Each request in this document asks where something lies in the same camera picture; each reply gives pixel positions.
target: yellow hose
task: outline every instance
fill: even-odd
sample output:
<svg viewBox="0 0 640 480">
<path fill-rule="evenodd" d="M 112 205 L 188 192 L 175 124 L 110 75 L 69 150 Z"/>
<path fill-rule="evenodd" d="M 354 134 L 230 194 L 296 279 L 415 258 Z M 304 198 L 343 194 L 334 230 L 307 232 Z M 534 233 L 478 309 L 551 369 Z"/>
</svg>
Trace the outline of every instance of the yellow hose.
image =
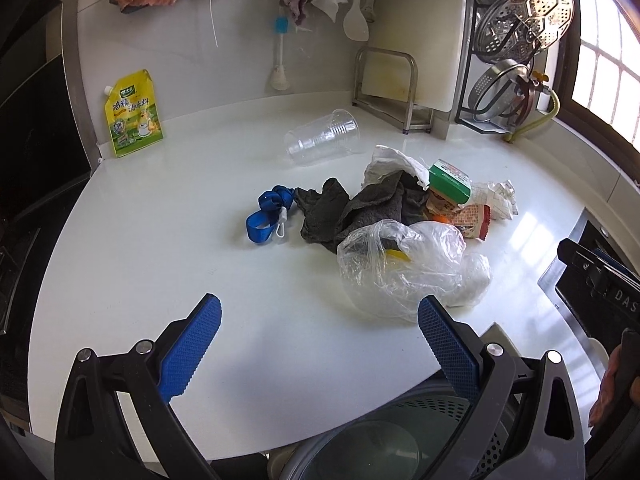
<svg viewBox="0 0 640 480">
<path fill-rule="evenodd" d="M 519 137 L 524 132 L 528 132 L 529 130 L 533 130 L 534 128 L 542 126 L 542 124 L 546 123 L 547 121 L 550 121 L 556 115 L 558 115 L 558 112 L 560 111 L 560 99 L 558 97 L 558 94 L 556 94 L 551 89 L 549 90 L 549 93 L 551 95 L 551 99 L 554 102 L 554 108 L 548 114 L 545 114 L 543 117 L 540 117 L 539 119 L 537 119 L 537 120 L 535 120 L 535 121 L 533 121 L 533 122 L 531 122 L 529 124 L 525 124 L 524 126 L 519 127 L 512 134 L 505 135 L 503 137 L 505 142 L 513 142 L 516 139 L 516 137 Z"/>
</svg>

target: blue lanyard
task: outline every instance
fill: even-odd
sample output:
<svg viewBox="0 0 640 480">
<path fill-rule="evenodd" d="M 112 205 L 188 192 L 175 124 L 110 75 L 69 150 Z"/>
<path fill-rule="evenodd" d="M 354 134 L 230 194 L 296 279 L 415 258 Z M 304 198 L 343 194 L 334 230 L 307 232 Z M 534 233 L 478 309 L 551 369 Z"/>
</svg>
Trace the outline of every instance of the blue lanyard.
<svg viewBox="0 0 640 480">
<path fill-rule="evenodd" d="M 271 191 L 265 191 L 260 195 L 258 198 L 260 211 L 256 211 L 246 219 L 246 233 L 249 240 L 257 244 L 266 242 L 271 233 L 284 223 L 287 219 L 286 212 L 293 204 L 293 192 L 294 190 L 289 187 L 275 186 Z"/>
</svg>

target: brown window frame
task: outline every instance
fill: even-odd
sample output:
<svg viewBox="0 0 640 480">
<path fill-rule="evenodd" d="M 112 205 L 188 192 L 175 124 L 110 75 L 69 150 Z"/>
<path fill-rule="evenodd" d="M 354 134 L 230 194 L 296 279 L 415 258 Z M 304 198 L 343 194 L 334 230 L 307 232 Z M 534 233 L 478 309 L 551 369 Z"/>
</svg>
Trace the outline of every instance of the brown window frame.
<svg viewBox="0 0 640 480">
<path fill-rule="evenodd" d="M 589 109 L 584 108 L 573 99 L 575 79 L 580 57 L 580 0 L 575 2 L 574 20 L 569 30 L 560 41 L 558 66 L 554 79 L 554 90 L 560 98 L 558 119 L 576 130 L 585 139 L 605 153 L 617 166 L 626 173 L 636 186 L 640 186 L 640 152 L 620 135 L 610 124 L 607 124 Z M 638 30 L 630 22 L 632 29 Z"/>
</svg>

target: white cutting board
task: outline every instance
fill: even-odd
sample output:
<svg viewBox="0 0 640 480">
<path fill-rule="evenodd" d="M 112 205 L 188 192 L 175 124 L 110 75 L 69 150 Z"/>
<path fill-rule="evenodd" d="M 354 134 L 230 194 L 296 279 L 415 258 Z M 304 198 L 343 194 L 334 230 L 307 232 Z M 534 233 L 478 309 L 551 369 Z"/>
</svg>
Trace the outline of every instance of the white cutting board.
<svg viewBox="0 0 640 480">
<path fill-rule="evenodd" d="M 418 65 L 415 102 L 447 112 L 453 105 L 465 0 L 376 0 L 369 46 L 411 54 Z M 365 94 L 407 100 L 410 70 L 406 60 L 367 54 Z"/>
</svg>

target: yellow seasoning pouch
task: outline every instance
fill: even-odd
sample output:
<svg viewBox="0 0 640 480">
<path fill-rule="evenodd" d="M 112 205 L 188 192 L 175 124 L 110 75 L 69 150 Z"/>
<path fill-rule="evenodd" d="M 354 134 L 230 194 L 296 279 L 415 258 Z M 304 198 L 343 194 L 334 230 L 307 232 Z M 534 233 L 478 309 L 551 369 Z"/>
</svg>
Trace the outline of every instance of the yellow seasoning pouch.
<svg viewBox="0 0 640 480">
<path fill-rule="evenodd" d="M 109 92 L 104 111 L 116 156 L 162 139 L 154 83 L 146 70 L 119 79 Z"/>
</svg>

